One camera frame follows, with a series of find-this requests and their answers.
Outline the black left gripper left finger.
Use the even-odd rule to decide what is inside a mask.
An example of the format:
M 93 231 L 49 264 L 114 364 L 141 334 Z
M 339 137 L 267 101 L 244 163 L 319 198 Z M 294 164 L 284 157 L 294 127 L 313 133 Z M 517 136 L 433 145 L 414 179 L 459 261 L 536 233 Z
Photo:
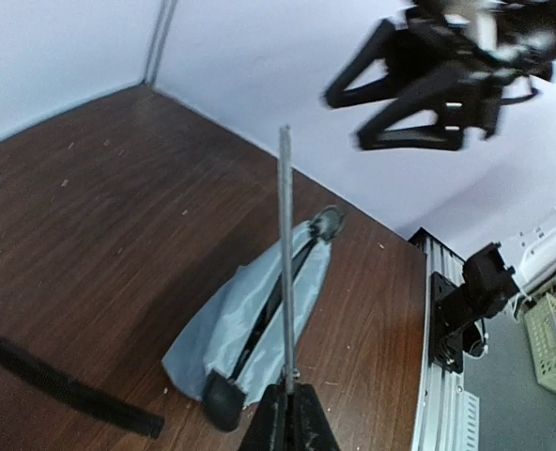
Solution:
M 286 450 L 288 394 L 282 383 L 269 385 L 240 443 L 239 451 Z

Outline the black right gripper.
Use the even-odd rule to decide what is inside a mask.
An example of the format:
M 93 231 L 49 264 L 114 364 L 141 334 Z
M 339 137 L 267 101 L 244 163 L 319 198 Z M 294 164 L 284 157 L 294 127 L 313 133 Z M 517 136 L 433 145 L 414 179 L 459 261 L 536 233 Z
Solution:
M 509 66 L 487 54 L 465 36 L 463 19 L 443 15 L 443 2 L 415 1 L 406 12 L 409 29 L 397 29 L 390 20 L 382 20 L 326 88 L 324 101 L 333 109 L 393 99 L 403 89 L 392 103 L 356 131 L 361 150 L 460 150 L 463 128 L 479 128 L 489 138 L 497 131 L 502 107 L 538 96 L 540 90 L 533 85 L 534 79 L 550 83 L 554 78 L 556 58 L 541 64 Z M 556 1 L 548 2 L 556 30 Z M 407 86 L 414 75 L 414 38 L 410 31 L 441 53 L 445 61 L 459 65 L 456 79 L 422 79 Z M 374 63 L 380 62 L 386 68 L 382 77 L 352 86 Z M 454 93 L 460 96 L 459 101 L 452 97 L 446 100 Z M 425 125 L 394 127 L 423 111 L 432 111 L 437 118 Z M 459 121 L 454 120 L 452 130 L 447 130 L 448 115 Z

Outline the grey zip pouch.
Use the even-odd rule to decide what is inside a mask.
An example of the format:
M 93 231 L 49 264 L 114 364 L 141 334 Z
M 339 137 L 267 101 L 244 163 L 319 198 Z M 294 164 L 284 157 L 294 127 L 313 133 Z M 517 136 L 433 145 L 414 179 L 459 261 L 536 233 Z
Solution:
M 345 213 L 328 206 L 292 230 L 294 333 L 311 316 Z M 184 396 L 201 404 L 221 432 L 234 431 L 241 412 L 281 379 L 285 363 L 282 246 L 273 244 L 238 267 L 196 312 L 162 358 Z

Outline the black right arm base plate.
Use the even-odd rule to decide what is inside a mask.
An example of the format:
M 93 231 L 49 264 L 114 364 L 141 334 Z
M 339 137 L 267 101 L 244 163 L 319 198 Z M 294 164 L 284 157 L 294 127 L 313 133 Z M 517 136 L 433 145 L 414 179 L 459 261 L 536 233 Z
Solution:
M 429 362 L 461 374 L 464 355 L 480 358 L 486 351 L 483 318 L 471 308 L 466 283 L 456 286 L 438 272 L 430 275 Z

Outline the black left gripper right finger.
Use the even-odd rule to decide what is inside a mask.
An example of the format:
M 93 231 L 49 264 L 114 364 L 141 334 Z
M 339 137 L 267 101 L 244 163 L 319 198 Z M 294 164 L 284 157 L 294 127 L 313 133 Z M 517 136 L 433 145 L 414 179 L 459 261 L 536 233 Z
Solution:
M 340 450 L 312 384 L 296 383 L 289 396 L 289 449 Z

